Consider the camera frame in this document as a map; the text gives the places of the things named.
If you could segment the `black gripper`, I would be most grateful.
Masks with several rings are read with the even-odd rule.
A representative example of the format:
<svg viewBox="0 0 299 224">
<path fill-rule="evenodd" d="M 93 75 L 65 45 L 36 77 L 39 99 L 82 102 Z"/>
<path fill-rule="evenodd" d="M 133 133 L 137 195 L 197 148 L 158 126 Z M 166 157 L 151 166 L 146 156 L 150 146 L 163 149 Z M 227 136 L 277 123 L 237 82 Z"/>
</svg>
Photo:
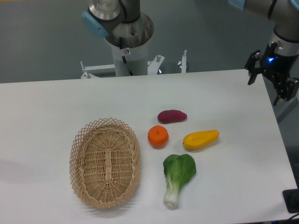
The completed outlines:
<svg viewBox="0 0 299 224">
<path fill-rule="evenodd" d="M 299 55 L 283 56 L 275 52 L 277 48 L 278 44 L 272 43 L 266 47 L 263 56 L 260 50 L 254 51 L 244 66 L 249 75 L 248 85 L 253 84 L 257 75 L 261 73 L 272 82 L 277 93 L 273 105 L 277 105 L 280 99 L 290 101 L 299 89 L 299 79 L 290 77 L 291 68 Z M 261 68 L 256 68 L 259 60 Z"/>
</svg>

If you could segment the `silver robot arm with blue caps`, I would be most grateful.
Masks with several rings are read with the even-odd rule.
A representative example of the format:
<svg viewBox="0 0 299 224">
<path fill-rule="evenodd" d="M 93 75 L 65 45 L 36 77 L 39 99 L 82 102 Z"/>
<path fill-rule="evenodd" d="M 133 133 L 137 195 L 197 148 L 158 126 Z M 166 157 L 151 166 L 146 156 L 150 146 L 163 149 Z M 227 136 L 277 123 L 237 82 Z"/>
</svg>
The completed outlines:
<svg viewBox="0 0 299 224">
<path fill-rule="evenodd" d="M 296 0 L 232 0 L 230 4 L 265 16 L 275 23 L 264 52 L 250 54 L 245 69 L 249 84 L 261 74 L 272 82 L 275 101 L 293 99 L 299 81 L 290 76 L 299 57 L 299 3 Z M 105 39 L 114 51 L 117 76 L 146 75 L 147 54 L 138 53 L 154 33 L 150 17 L 140 11 L 138 0 L 91 0 L 81 15 L 85 27 L 97 38 Z"/>
</svg>

